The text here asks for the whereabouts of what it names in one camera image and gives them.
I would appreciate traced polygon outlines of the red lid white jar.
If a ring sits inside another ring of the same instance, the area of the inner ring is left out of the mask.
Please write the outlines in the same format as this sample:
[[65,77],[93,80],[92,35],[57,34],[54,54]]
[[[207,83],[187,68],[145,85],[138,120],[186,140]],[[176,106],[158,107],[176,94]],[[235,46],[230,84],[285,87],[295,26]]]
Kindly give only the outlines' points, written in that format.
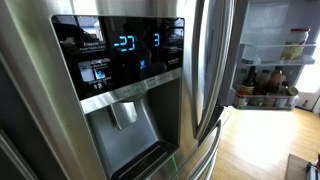
[[280,56],[281,60],[296,60],[302,55],[309,36],[309,28],[292,28]]

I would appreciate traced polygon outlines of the dark soy sauce bottle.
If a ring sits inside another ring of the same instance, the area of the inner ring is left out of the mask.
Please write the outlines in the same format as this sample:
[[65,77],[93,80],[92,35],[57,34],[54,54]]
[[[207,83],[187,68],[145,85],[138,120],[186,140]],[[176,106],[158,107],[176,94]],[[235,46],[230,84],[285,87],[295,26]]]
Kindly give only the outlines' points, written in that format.
[[256,84],[256,67],[251,66],[249,69],[249,73],[246,77],[246,79],[242,82],[241,90],[248,92],[249,94],[252,94],[254,91],[254,87]]

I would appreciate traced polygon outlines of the pale dressing bottle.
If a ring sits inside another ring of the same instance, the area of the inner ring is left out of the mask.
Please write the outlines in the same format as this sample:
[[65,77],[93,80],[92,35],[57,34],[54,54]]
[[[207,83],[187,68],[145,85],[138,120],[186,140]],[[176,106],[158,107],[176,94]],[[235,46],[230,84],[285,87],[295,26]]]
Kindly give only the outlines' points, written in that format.
[[270,78],[269,70],[262,70],[258,76],[256,77],[256,86],[254,89],[254,93],[256,95],[261,95],[264,93],[264,88],[267,85]]

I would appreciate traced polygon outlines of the black dispenser control panel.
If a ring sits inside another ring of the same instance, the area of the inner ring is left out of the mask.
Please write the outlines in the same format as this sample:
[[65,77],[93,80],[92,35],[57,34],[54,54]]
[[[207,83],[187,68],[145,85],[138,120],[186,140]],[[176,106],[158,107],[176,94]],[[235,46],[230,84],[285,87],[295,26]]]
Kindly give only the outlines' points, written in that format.
[[51,22],[81,100],[182,66],[181,17],[54,15]]

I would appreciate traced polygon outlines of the clear bottom door shelf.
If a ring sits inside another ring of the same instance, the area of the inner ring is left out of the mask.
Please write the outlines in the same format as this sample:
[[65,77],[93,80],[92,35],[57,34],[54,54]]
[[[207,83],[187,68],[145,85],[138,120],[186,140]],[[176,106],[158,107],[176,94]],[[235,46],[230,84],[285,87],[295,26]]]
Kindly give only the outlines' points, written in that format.
[[296,106],[298,99],[298,95],[249,95],[244,91],[239,91],[232,101],[232,106],[239,110],[291,111]]

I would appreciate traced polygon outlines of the stainless left fridge door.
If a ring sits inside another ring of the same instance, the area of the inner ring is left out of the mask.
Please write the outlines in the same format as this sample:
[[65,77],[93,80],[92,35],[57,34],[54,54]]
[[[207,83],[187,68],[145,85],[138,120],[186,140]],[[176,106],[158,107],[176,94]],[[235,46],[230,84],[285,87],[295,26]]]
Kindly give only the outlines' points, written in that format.
[[63,174],[184,179],[202,0],[0,0],[1,64]]

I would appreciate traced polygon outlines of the gold lid small jar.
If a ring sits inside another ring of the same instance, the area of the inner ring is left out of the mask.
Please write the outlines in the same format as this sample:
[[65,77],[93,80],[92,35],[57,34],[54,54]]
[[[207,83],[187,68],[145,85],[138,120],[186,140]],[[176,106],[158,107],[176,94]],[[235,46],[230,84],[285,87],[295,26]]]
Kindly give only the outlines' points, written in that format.
[[299,91],[296,87],[294,86],[289,86],[287,89],[288,95],[290,98],[287,101],[288,106],[292,106],[294,104],[295,98],[298,96]]

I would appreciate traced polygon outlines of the brown sauce bottle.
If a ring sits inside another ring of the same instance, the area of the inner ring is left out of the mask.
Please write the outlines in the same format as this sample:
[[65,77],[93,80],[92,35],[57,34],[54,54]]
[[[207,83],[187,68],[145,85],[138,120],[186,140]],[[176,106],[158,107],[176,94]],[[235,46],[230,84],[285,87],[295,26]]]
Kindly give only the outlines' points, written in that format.
[[268,94],[276,94],[279,90],[279,85],[281,83],[281,76],[283,74],[283,68],[281,66],[276,66],[273,71],[267,85],[265,92]]

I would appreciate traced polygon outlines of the clear middle door shelf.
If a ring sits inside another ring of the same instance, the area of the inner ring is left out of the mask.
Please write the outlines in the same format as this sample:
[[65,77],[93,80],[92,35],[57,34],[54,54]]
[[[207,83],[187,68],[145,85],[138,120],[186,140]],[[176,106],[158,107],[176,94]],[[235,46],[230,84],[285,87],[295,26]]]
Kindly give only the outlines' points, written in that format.
[[302,55],[296,60],[281,60],[280,56],[285,45],[241,45],[240,60],[243,64],[253,66],[277,66],[277,65],[309,65],[314,64],[313,53],[315,44],[306,44]]

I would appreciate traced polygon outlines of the silver water dispenser recess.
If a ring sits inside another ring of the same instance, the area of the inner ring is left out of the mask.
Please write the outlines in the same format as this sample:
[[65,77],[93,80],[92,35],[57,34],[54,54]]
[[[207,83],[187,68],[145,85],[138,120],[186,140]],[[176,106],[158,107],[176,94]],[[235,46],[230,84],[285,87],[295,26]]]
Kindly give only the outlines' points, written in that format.
[[108,180],[171,180],[178,173],[179,78],[86,115]]

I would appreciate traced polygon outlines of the clear door shelf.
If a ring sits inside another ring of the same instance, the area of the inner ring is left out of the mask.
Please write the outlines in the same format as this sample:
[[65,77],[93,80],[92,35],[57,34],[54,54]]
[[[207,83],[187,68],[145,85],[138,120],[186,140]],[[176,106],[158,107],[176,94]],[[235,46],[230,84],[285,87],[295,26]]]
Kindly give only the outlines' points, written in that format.
[[240,60],[243,64],[253,66],[277,66],[277,65],[309,65],[314,64],[313,53],[315,44],[306,44],[302,55],[296,60],[281,60],[280,56],[285,45],[241,45]]
[[291,111],[296,106],[298,99],[298,95],[249,95],[244,91],[239,91],[232,101],[232,106],[239,110]]

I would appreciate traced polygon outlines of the open fridge door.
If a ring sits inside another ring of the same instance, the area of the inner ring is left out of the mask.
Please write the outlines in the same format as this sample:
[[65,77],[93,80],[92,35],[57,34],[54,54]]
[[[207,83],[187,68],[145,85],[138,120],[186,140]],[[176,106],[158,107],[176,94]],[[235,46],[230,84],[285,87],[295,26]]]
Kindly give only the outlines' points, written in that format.
[[236,0],[218,104],[239,110],[319,105],[320,0]]

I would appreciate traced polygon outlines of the brown floor mat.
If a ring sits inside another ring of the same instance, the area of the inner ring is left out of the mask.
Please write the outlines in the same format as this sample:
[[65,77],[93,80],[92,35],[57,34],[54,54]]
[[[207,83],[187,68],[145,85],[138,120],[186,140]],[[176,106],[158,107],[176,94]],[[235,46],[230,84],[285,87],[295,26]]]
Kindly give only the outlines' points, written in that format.
[[308,164],[308,161],[294,154],[290,154],[287,159],[287,167],[284,180],[308,180]]

